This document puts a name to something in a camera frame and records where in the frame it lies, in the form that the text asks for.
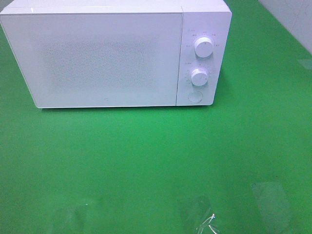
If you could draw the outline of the round door release button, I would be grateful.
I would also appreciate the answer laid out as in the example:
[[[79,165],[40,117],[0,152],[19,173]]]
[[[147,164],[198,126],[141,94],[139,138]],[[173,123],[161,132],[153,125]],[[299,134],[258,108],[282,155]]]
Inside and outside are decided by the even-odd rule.
[[[200,103],[203,99],[203,94],[200,91],[194,91],[188,95],[188,100],[192,103]]]

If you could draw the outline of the white microwave knob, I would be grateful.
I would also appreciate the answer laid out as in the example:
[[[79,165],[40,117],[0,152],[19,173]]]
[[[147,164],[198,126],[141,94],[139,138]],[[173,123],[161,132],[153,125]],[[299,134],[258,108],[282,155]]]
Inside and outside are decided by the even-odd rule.
[[[194,69],[191,72],[191,83],[194,86],[203,86],[208,82],[208,73],[205,69]]]
[[[207,37],[200,37],[194,42],[195,54],[200,58],[210,56],[214,51],[213,41]]]

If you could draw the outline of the white microwave door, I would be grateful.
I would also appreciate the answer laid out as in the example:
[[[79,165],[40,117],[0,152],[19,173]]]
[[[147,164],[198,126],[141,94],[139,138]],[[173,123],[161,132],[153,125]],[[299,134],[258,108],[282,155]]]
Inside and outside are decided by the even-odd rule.
[[[181,13],[0,20],[38,108],[176,104]]]

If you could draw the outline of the white microwave oven body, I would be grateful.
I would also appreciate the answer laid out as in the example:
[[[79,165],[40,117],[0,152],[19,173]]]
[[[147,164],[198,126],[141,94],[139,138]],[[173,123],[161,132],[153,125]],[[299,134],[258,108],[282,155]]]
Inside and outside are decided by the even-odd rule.
[[[15,0],[2,15],[47,14],[182,14],[176,104],[174,106],[211,105],[214,102],[232,13],[222,0]],[[200,58],[194,42],[207,36],[214,43],[213,53]],[[205,69],[208,82],[191,83],[191,72]],[[203,99],[192,103],[188,95],[200,91]]]

